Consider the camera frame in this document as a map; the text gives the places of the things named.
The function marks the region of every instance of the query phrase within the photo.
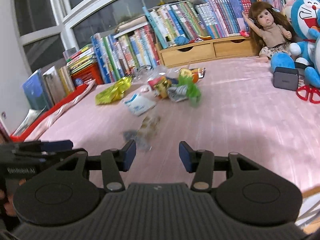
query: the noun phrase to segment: floral skirt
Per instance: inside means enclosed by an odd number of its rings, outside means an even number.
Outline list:
[[[259,53],[259,56],[266,55],[268,58],[272,58],[272,56],[274,54],[276,54],[277,52],[284,52],[284,53],[288,54],[289,56],[291,56],[291,53],[289,51],[290,44],[291,44],[290,42],[286,42],[286,43],[279,44],[279,45],[272,47],[272,48],[269,48],[267,46],[263,47]]]

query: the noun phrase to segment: white and blue packet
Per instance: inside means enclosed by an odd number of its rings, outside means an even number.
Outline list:
[[[145,98],[144,96],[135,93],[129,101],[124,104],[129,107],[131,113],[139,116],[156,105],[156,102]]]

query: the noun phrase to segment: doll's foot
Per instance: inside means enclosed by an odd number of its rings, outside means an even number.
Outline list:
[[[258,57],[256,60],[261,63],[269,62],[269,58],[267,56]]]

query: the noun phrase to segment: doll's face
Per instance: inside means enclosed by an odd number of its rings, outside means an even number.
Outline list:
[[[258,15],[257,21],[262,27],[269,27],[273,24],[274,19],[272,14],[265,9]]]

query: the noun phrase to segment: wooden drawer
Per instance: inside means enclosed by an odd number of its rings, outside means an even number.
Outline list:
[[[187,47],[181,50],[164,50],[161,52],[161,55],[165,66],[215,58],[212,43]]]
[[[246,57],[258,55],[250,39],[215,42],[214,50],[217,57]]]

